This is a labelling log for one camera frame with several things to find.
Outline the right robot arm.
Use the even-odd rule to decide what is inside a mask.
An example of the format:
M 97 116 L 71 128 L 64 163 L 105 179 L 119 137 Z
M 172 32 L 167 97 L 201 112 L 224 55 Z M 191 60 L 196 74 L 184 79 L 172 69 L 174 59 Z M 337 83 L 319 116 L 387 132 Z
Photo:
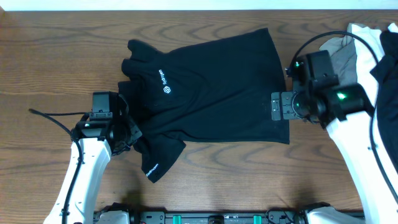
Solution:
M 385 151 L 376 104 L 359 83 L 341 86 L 326 50 L 293 59 L 292 91 L 271 94 L 274 121 L 318 123 L 339 149 L 363 206 L 363 216 L 311 205 L 297 223 L 397 223 L 397 174 Z

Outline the black polo shirt with logo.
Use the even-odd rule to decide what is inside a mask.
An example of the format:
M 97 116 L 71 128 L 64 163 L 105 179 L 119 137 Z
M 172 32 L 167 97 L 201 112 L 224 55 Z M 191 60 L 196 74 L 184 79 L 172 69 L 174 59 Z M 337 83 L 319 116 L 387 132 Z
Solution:
M 288 121 L 271 117 L 271 95 L 285 90 L 268 29 L 161 52 L 136 39 L 119 92 L 141 130 L 134 149 L 151 182 L 174 165 L 187 142 L 287 144 Z

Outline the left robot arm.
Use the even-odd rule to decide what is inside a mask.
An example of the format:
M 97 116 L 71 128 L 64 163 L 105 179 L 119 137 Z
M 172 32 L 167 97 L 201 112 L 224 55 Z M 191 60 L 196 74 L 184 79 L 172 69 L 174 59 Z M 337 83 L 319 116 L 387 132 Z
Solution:
M 142 136 L 124 96 L 93 93 L 93 106 L 69 130 L 71 157 L 60 193 L 45 223 L 133 223 L 129 209 L 115 203 L 95 211 L 104 171 L 113 156 L 129 151 Z

